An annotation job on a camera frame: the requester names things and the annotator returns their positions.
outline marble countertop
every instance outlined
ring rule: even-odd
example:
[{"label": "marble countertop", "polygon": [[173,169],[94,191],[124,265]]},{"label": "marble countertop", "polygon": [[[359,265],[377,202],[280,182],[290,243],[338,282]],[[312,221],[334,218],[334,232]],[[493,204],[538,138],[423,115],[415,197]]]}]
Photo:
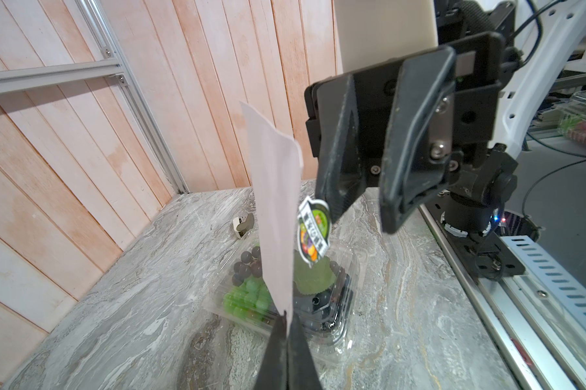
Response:
[{"label": "marble countertop", "polygon": [[[350,354],[317,362],[324,388],[517,388],[422,216],[382,235],[377,199],[367,190],[332,233],[367,256]],[[250,188],[173,199],[3,389],[251,388],[267,339],[201,303],[230,221],[254,210]]]}]

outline screw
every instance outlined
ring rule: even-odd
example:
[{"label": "screw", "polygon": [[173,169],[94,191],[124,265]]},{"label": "screw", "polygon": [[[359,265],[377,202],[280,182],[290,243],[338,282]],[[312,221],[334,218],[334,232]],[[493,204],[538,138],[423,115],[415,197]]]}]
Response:
[{"label": "screw", "polygon": [[445,111],[447,111],[448,105],[449,105],[449,98],[445,96],[443,98],[443,100],[440,100],[438,107],[436,107],[436,112],[437,113],[444,113]]},{"label": "screw", "polygon": [[431,152],[429,153],[432,159],[438,160],[445,155],[445,145],[437,142],[431,145]]}]

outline purple grape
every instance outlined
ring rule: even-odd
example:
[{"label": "purple grape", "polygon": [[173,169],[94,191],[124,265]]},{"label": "purple grape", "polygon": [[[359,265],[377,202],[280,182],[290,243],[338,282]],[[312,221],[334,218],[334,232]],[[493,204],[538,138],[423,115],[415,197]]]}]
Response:
[{"label": "purple grape", "polygon": [[252,263],[252,275],[257,278],[262,277],[262,263],[260,261],[254,261]]},{"label": "purple grape", "polygon": [[243,261],[245,264],[249,263],[250,261],[252,261],[252,254],[248,251],[243,252],[241,254],[241,261]]},{"label": "purple grape", "polygon": [[242,278],[238,273],[236,273],[232,276],[232,284],[236,287],[239,287],[243,284],[243,279],[244,278]]},{"label": "purple grape", "polygon": [[239,276],[241,276],[243,279],[248,278],[251,274],[252,270],[249,268],[249,266],[247,266],[247,264],[242,264],[239,267]]}]

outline fruit label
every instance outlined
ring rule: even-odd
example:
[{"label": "fruit label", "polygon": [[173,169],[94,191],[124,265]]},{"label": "fruit label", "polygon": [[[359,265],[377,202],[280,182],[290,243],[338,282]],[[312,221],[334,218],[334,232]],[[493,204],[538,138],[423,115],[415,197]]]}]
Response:
[{"label": "fruit label", "polygon": [[306,197],[299,206],[297,221],[297,249],[312,267],[330,247],[330,208],[323,200]]}]

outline black cable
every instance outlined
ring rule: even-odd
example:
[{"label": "black cable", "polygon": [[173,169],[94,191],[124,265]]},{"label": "black cable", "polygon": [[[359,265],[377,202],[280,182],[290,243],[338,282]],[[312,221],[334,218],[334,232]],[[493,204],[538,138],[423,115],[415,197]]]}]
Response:
[{"label": "black cable", "polygon": [[545,13],[549,8],[553,7],[554,5],[557,5],[559,3],[562,3],[563,1],[566,0],[554,0],[551,1],[549,4],[546,4],[544,7],[540,8],[536,13],[534,13],[533,15],[531,15],[530,17],[527,18],[527,20],[525,20],[523,22],[523,24],[520,25],[520,27],[518,27],[507,39],[508,41],[511,39],[516,38],[516,36],[518,34],[520,34],[521,32],[523,32],[523,30],[525,29],[525,27],[527,27],[527,25],[529,23],[531,23],[533,20],[535,20],[538,16],[540,16],[541,14]]},{"label": "black cable", "polygon": [[537,139],[536,137],[532,136],[529,133],[527,133],[527,136],[531,137],[532,140],[536,141],[538,144],[542,145],[543,147],[549,148],[549,149],[554,150],[554,151],[559,152],[559,153],[568,154],[568,155],[571,155],[571,156],[581,157],[582,159],[586,159],[586,154],[566,152],[565,150],[557,149],[555,147],[552,147],[550,145],[547,145],[547,144],[543,143],[542,141],[540,141],[539,139]]},{"label": "black cable", "polygon": [[521,62],[521,65],[518,67],[518,69],[527,65],[527,63],[531,60],[531,57],[533,57],[533,55],[536,53],[536,50],[538,50],[538,46],[540,46],[540,41],[542,40],[542,21],[540,20],[540,16],[538,14],[538,10],[536,9],[536,5],[533,3],[533,0],[525,1],[527,2],[527,4],[529,4],[529,8],[531,8],[531,13],[533,13],[532,17],[535,17],[536,26],[538,27],[538,36],[536,37],[536,42],[533,44],[533,47],[531,48],[529,55]]},{"label": "black cable", "polygon": [[527,203],[527,198],[529,197],[529,194],[531,193],[531,191],[532,191],[534,188],[536,188],[536,185],[538,185],[538,184],[539,184],[539,183],[540,183],[542,180],[544,180],[544,179],[545,179],[545,178],[547,178],[548,176],[551,176],[551,175],[553,175],[553,174],[556,174],[557,172],[561,171],[562,169],[566,169],[566,168],[568,168],[568,167],[572,167],[573,165],[577,165],[577,164],[580,164],[580,163],[582,163],[582,162],[586,162],[586,159],[585,159],[585,160],[579,160],[579,161],[575,161],[575,162],[573,162],[573,163],[570,163],[570,164],[564,165],[564,166],[563,166],[563,167],[561,167],[561,168],[557,168],[557,169],[555,169],[555,170],[553,170],[553,171],[550,171],[548,174],[546,174],[546,175],[544,175],[544,176],[540,177],[539,179],[537,179],[535,183],[531,184],[531,187],[529,188],[529,190],[527,190],[527,193],[525,194],[525,196],[524,196],[524,198],[523,198],[523,206],[521,207],[521,211],[523,212],[523,218],[525,218],[525,219],[528,219],[528,218],[527,218],[527,213],[525,213],[525,204]]}]

